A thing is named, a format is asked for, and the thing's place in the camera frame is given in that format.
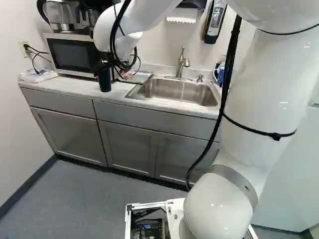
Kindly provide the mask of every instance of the faucet handle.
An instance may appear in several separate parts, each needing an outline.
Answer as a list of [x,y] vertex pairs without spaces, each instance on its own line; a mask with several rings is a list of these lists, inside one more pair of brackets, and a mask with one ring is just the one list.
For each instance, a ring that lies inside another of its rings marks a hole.
[[183,46],[181,48],[181,54],[180,54],[180,57],[179,57],[179,63],[181,64],[184,60],[184,50],[185,50],[185,46]]
[[197,81],[196,81],[196,82],[197,82],[197,83],[199,83],[199,82],[203,82],[203,77],[204,77],[204,76],[203,76],[203,75],[201,75],[201,74],[200,74],[200,75],[198,75],[198,79],[197,79]]

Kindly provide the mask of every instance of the drawer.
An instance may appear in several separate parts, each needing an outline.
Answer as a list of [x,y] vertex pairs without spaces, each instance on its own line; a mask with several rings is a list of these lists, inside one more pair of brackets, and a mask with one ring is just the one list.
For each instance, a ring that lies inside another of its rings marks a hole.
[[99,120],[209,140],[215,120],[93,101]]
[[30,106],[95,119],[92,100],[21,88]]

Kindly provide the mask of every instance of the black cable tie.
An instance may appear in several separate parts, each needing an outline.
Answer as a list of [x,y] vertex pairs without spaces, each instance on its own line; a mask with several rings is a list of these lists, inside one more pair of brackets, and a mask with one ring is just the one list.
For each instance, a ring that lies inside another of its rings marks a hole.
[[237,127],[240,127],[244,130],[247,130],[249,132],[252,132],[252,133],[256,133],[256,134],[260,134],[260,135],[263,135],[263,136],[268,136],[268,137],[271,137],[274,141],[280,141],[280,139],[282,137],[289,137],[289,136],[292,136],[296,133],[297,129],[291,133],[268,133],[268,132],[263,132],[263,131],[259,131],[259,130],[256,130],[256,129],[253,129],[253,128],[249,128],[247,126],[244,126],[234,120],[232,120],[230,117],[228,117],[225,113],[223,113],[223,116],[229,121],[231,122],[232,124],[236,125]]

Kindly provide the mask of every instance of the cabinet door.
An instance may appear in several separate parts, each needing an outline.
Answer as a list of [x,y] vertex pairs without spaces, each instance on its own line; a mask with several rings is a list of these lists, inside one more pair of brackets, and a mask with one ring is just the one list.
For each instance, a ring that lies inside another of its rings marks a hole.
[[[155,176],[177,183],[185,183],[185,175],[193,162],[201,155],[208,141],[179,135],[161,133]],[[218,152],[218,143],[213,143],[210,151],[194,168],[190,182],[195,183],[211,165]]]
[[99,126],[110,166],[154,177],[156,132],[105,121]]
[[31,107],[55,153],[106,165],[97,121]]

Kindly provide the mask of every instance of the mug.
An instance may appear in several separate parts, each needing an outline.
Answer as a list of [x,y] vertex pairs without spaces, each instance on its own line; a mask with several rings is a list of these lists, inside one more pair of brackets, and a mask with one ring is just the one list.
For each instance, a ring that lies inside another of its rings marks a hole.
[[[217,71],[218,74],[218,78],[216,78],[215,76],[215,72]],[[223,84],[223,80],[224,80],[224,73],[225,73],[225,67],[219,67],[217,69],[214,70],[213,76],[216,80],[216,82],[218,83],[218,85],[222,85]]]

